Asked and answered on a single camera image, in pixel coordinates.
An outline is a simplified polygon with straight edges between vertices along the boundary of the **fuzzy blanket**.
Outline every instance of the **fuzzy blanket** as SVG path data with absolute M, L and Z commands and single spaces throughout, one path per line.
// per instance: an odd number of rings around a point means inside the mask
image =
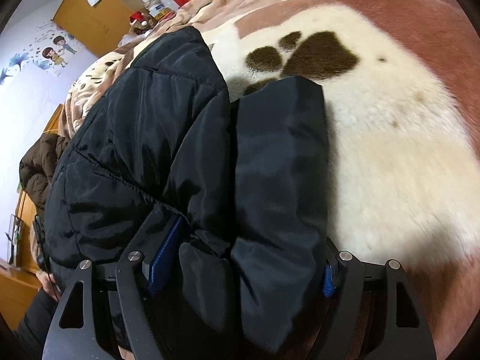
M 480 306 L 480 40 L 457 2 L 192 0 L 80 77 L 61 134 L 148 44 L 185 25 L 202 33 L 232 101 L 295 74 L 323 86 L 329 236 L 362 261 L 403 264 L 445 359 Z

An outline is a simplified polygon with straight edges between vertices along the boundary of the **cardboard box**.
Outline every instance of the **cardboard box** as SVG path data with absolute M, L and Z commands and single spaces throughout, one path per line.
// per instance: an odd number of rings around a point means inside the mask
M 63 0 L 53 21 L 72 34 L 98 57 L 117 48 L 130 29 L 130 16 L 147 13 L 142 0 Z

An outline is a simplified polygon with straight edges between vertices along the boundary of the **brown puffer jacket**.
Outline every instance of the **brown puffer jacket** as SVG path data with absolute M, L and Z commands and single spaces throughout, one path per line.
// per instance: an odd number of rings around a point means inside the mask
M 42 220 L 53 172 L 68 142 L 57 134 L 42 134 L 20 161 L 20 185 Z

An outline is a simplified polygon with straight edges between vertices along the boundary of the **stuffed toy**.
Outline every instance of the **stuffed toy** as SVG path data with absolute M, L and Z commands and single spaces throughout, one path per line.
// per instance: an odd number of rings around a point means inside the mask
M 157 25 L 157 20 L 148 13 L 135 12 L 130 16 L 129 34 L 142 35 L 148 30 L 152 30 Z

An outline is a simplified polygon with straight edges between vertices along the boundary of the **brown paw print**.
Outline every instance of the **brown paw print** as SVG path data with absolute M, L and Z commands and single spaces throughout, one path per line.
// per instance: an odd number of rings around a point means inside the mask
M 278 41 L 279 49 L 287 54 L 285 65 L 280 52 L 272 46 L 260 47 L 247 55 L 245 64 L 253 71 L 281 72 L 279 77 L 264 79 L 248 86 L 245 95 L 285 76 L 329 79 L 351 71 L 359 62 L 359 58 L 345 48 L 332 31 L 316 32 L 298 45 L 301 37 L 302 33 L 295 31 Z

